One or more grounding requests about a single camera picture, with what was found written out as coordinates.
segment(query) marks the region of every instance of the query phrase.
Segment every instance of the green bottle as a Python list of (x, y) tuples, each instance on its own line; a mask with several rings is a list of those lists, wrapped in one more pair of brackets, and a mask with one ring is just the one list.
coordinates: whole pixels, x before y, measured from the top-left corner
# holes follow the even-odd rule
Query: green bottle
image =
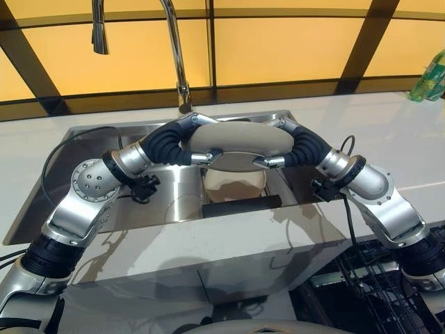
[(436, 83), (436, 86), (431, 90), (430, 94), (426, 97), (427, 100), (435, 101), (438, 100), (439, 97), (444, 94), (445, 91), (445, 72), (442, 75), (442, 78)]
[(412, 101), (421, 102), (440, 83), (445, 73), (445, 49), (440, 51), (436, 57), (434, 57), (423, 73), (422, 77), (417, 81), (416, 85), (408, 94), (408, 98)]

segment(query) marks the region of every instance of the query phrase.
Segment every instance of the sink basin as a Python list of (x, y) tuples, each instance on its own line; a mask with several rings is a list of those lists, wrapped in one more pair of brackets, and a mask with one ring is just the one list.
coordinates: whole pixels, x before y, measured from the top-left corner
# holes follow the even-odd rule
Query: sink basin
[[(250, 122), (267, 122), (286, 116), (292, 118), (288, 111), (272, 111), (244, 115), (224, 116), (219, 120), (249, 120)], [(116, 126), (122, 134), (124, 145), (134, 142), (142, 136), (165, 124), (165, 121), (120, 123)], [(73, 136), (87, 127), (73, 127), (65, 138)], [(105, 150), (117, 149), (118, 141), (112, 129), (91, 132), (77, 137), (64, 145), (54, 156), (50, 164), (45, 184), (51, 197), (60, 201), (70, 187), (70, 176), (74, 168), (86, 159), (100, 158)], [(312, 195), (310, 182), (319, 177), (314, 168), (282, 168), (267, 170), (267, 184), (262, 199), (250, 203), (238, 201), (221, 203), (224, 205), (212, 210), (212, 204), (203, 189), (205, 168), (199, 166), (155, 166), (148, 172), (155, 174), (161, 181), (158, 191), (150, 198), (147, 205), (139, 205), (130, 198), (120, 198), (112, 208), (112, 219), (100, 232), (128, 230), (150, 225), (177, 223), (206, 216), (202, 212), (213, 212), (213, 215), (231, 214), (268, 207), (297, 205), (316, 202)], [(38, 181), (21, 208), (3, 244), (22, 244), (31, 242), (38, 236), (42, 224), (52, 211), (52, 205), (44, 197)]]

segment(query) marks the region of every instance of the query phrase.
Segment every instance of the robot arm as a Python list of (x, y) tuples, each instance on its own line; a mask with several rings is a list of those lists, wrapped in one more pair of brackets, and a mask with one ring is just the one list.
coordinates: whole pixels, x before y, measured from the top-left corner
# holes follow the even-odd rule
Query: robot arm
[(122, 150), (80, 163), (72, 173), (67, 195), (0, 284), (0, 328), (45, 330), (51, 326), (54, 311), (61, 307), (58, 295), (84, 250), (107, 222), (121, 188), (129, 187), (133, 198), (146, 202), (159, 183), (156, 177), (142, 176), (152, 164), (210, 163), (217, 152), (193, 154), (183, 151), (179, 142), (211, 122), (217, 121), (189, 113)]
[[(155, 177), (142, 176), (152, 164), (210, 164), (220, 152), (194, 154), (183, 151), (179, 142), (186, 141), (200, 125), (212, 122), (217, 121), (190, 113), (122, 150), (108, 151), (101, 159), (79, 164), (72, 173), (68, 194), (0, 284), (0, 320), (37, 318), (37, 328), (47, 328), (60, 305), (58, 295), (85, 248), (107, 221), (108, 210), (121, 187), (128, 186), (135, 198), (146, 202), (159, 182)], [(361, 156), (349, 157), (335, 150), (317, 134), (287, 118), (269, 125), (290, 133), (293, 149), (282, 157), (258, 158), (254, 164), (264, 168), (314, 166), (327, 178), (313, 182), (319, 198), (330, 201), (339, 192), (346, 194), (377, 238), (392, 251), (410, 282), (423, 291), (443, 289), (444, 250), (394, 188), (389, 173), (368, 165)], [(33, 311), (32, 305), (37, 302), (42, 304), (40, 316)], [(17, 307), (24, 304), (26, 308)], [(0, 326), (11, 327), (7, 322)]]

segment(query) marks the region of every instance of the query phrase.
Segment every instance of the kitchen counter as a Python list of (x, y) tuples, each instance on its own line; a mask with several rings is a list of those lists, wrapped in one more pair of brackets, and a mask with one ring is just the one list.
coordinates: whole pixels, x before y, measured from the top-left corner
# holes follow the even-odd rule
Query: kitchen counter
[[(354, 153), (390, 171), (402, 196), (427, 223), (445, 219), (443, 100), (416, 103), (402, 93), (376, 93), (195, 107), (208, 116), (280, 109), (290, 110), (298, 122), (333, 146), (339, 147), (347, 135), (354, 134)], [(177, 116), (177, 109), (166, 108), (0, 123), (0, 237), (4, 239), (47, 155), (70, 127)], [(373, 237), (358, 210), (351, 208), (357, 238)], [(341, 244), (343, 250), (349, 246), (348, 236), (341, 201), (104, 233), (87, 249), (73, 282), (137, 277), (297, 247), (310, 250), (317, 244)], [(23, 247), (1, 245), (0, 255)], [(287, 263), (287, 258), (290, 261), (286, 256), (280, 261)], [(0, 278), (6, 272), (0, 271)]]

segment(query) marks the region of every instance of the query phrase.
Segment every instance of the faucet spout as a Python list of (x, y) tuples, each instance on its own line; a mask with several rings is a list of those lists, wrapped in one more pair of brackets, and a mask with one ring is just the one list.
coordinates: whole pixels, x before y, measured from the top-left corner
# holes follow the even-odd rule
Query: faucet spout
[[(160, 0), (165, 16), (167, 17), (168, 31), (172, 43), (173, 58), (177, 75), (178, 104), (180, 113), (192, 111), (192, 99), (190, 88), (186, 80), (184, 61), (182, 60), (181, 42), (179, 40), (179, 30), (175, 8), (172, 0)], [(108, 54), (108, 45), (105, 34), (104, 23), (104, 0), (92, 0), (92, 39), (94, 52), (98, 54)]]
[(104, 0), (92, 0), (92, 38), (94, 52), (108, 54), (104, 23)]
[(170, 41), (172, 43), (173, 58), (175, 60), (175, 68), (177, 75), (176, 87), (179, 96), (179, 112), (189, 113), (192, 111), (192, 99), (190, 88), (186, 80), (184, 71), (184, 62), (182, 60), (181, 41), (179, 40), (179, 30), (176, 18), (175, 7), (171, 0), (160, 0), (167, 17), (168, 30), (170, 32)]

